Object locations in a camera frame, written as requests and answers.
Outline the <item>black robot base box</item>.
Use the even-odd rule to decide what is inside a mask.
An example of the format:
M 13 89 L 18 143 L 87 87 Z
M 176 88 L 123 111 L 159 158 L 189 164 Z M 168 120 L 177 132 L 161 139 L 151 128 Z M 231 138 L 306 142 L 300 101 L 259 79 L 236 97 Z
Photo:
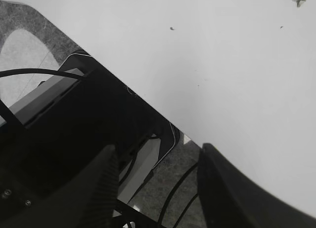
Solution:
M 30 207 L 71 181 L 108 145 L 118 156 L 118 197 L 128 202 L 179 142 L 179 130 L 87 53 L 56 71 L 77 68 L 77 83 L 29 124 L 0 106 L 0 208 Z

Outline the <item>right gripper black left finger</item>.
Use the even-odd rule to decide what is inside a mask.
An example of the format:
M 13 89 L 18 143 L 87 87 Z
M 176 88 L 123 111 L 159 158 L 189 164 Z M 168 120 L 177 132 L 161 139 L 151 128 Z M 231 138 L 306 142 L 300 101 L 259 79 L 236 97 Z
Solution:
M 119 189 L 116 149 L 104 147 L 70 182 L 2 228 L 110 228 Z

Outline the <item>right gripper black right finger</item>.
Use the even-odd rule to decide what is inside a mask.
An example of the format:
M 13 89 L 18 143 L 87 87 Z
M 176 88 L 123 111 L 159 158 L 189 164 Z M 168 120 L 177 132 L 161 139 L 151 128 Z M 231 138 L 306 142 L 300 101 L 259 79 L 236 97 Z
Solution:
M 315 218 L 287 205 L 205 143 L 197 163 L 197 193 L 208 228 L 314 228 Z

